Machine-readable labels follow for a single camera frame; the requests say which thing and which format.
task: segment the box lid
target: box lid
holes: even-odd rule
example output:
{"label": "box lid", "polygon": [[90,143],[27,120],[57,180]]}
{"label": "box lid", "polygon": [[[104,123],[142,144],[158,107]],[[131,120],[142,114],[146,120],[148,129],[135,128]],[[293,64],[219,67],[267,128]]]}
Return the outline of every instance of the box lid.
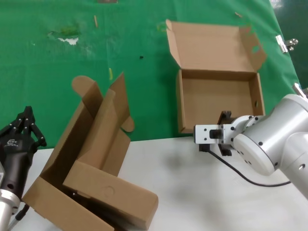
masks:
{"label": "box lid", "polygon": [[166,24],[170,52],[181,69],[257,72],[266,59],[249,26]]}

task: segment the black cable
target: black cable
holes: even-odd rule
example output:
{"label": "black cable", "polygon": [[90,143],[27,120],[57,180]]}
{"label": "black cable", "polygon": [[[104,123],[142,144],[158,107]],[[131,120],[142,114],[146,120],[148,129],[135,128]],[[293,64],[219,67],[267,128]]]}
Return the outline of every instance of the black cable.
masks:
{"label": "black cable", "polygon": [[29,208],[30,208],[30,206],[25,204],[24,208],[22,210],[20,210],[19,213],[17,213],[17,215],[15,216],[15,219],[20,221],[22,218],[24,218],[24,216],[26,215]]}
{"label": "black cable", "polygon": [[210,153],[212,156],[214,156],[217,160],[221,161],[222,163],[224,163],[226,166],[228,166],[229,168],[231,168],[234,172],[236,172],[237,174],[239,174],[245,181],[254,184],[256,186],[261,186],[261,187],[279,187],[279,186],[284,186],[287,184],[290,184],[290,181],[287,181],[285,183],[280,183],[280,184],[259,184],[259,183],[255,183],[253,181],[251,181],[250,179],[248,179],[246,176],[244,176],[239,170],[237,170],[235,167],[233,167],[232,165],[230,165],[227,161],[225,161],[224,159],[222,159],[220,156],[218,156],[217,154],[215,154],[214,152],[212,152],[211,150],[207,150],[208,153]]}

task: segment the white mounting plate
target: white mounting plate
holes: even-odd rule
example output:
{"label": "white mounting plate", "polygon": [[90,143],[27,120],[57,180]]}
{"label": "white mounting plate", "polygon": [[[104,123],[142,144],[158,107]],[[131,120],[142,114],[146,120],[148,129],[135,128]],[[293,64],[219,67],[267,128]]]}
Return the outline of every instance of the white mounting plate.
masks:
{"label": "white mounting plate", "polygon": [[222,125],[196,125],[194,126],[194,142],[196,144],[218,144],[218,139],[210,138],[210,130],[222,129]]}

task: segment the metal clip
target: metal clip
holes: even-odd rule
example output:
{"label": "metal clip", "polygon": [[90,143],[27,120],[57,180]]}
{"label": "metal clip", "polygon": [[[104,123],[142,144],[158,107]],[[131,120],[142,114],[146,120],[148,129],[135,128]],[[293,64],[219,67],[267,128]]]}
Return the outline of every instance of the metal clip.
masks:
{"label": "metal clip", "polygon": [[298,83],[294,83],[292,86],[295,93],[303,98],[307,98],[308,89],[301,89]]}
{"label": "metal clip", "polygon": [[298,44],[297,39],[293,38],[291,40],[284,41],[281,35],[277,35],[276,40],[283,53],[287,53],[288,51],[293,51],[294,46]]}

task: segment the table surface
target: table surface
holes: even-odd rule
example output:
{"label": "table surface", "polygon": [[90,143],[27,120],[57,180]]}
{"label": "table surface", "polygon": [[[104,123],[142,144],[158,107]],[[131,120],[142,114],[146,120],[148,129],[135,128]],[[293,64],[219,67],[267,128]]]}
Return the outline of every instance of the table surface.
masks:
{"label": "table surface", "polygon": [[[52,149],[39,150],[26,190],[42,171]],[[265,184],[288,179],[279,170],[255,173],[234,153],[224,157],[249,179]],[[159,197],[150,231],[306,231],[308,201],[292,185],[254,186],[207,153],[191,137],[131,142],[119,177]],[[57,231],[30,209],[15,231]]]}
{"label": "table surface", "polygon": [[[169,52],[166,19],[251,25],[268,55],[259,71],[266,111],[293,92],[291,85],[298,79],[290,55],[282,54],[275,39],[281,30],[269,0],[118,0],[117,4],[4,0],[0,128],[31,105],[48,147],[53,148],[80,102],[71,88],[72,79],[87,75],[105,93],[124,71],[136,125],[132,141],[178,137],[175,78],[179,67]],[[63,41],[68,38],[78,42]]]}

